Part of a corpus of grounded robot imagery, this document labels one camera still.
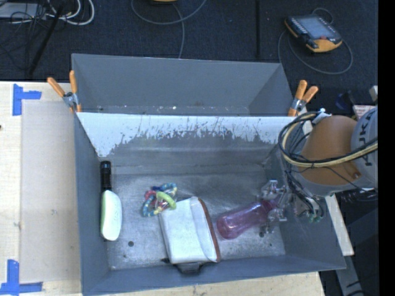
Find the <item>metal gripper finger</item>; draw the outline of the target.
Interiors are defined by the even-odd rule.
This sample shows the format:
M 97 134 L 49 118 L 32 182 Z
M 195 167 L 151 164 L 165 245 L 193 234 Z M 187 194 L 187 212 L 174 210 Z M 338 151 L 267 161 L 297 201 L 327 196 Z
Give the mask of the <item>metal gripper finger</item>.
M 266 221 L 260 226 L 260 236 L 271 234 L 276 226 L 280 223 L 286 222 L 288 219 L 285 216 L 283 209 L 275 208 L 268 212 Z
M 277 179 L 270 179 L 260 189 L 260 198 L 263 200 L 275 200 L 285 193 L 286 187 L 279 184 Z

